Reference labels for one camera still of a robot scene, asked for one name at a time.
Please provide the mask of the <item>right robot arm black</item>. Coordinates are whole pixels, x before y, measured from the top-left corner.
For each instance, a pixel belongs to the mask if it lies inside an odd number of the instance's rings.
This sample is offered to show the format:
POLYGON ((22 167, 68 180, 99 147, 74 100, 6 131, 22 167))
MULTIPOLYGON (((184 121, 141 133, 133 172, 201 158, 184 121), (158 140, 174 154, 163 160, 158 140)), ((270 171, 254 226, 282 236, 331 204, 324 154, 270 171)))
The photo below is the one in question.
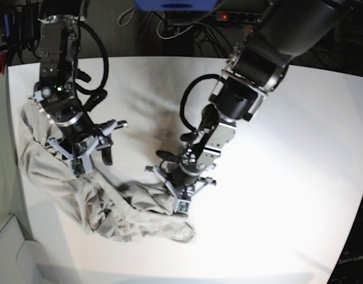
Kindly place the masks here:
POLYGON ((109 75, 106 48, 94 29, 85 23, 89 1, 43 1, 38 9, 40 28, 40 74, 34 86, 33 100, 61 133, 49 144, 70 160, 82 164, 82 155, 97 150, 104 164, 113 158, 111 133, 127 126, 126 121, 96 124, 90 112, 108 95, 105 89, 109 75), (79 68, 82 32, 97 44, 102 56, 102 79, 94 89, 86 89, 78 81, 88 83, 91 77, 79 68))

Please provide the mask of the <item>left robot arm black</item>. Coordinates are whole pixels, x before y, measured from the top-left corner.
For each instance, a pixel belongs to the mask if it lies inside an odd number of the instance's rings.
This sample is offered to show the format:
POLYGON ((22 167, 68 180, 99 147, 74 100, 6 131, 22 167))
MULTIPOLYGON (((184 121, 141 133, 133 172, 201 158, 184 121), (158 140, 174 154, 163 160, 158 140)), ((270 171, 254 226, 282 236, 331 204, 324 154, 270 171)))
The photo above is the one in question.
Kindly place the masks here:
POLYGON ((215 185, 203 172, 211 169, 236 134, 238 120, 250 121, 283 80, 291 61, 312 48, 350 8, 349 1, 270 1, 258 24, 245 32, 220 74, 202 75, 186 88, 179 116, 187 132, 183 151, 158 150, 161 164, 151 167, 173 197, 173 210, 187 213, 193 197, 215 185), (186 119, 192 89, 204 80, 220 86, 201 113, 199 126, 186 119))

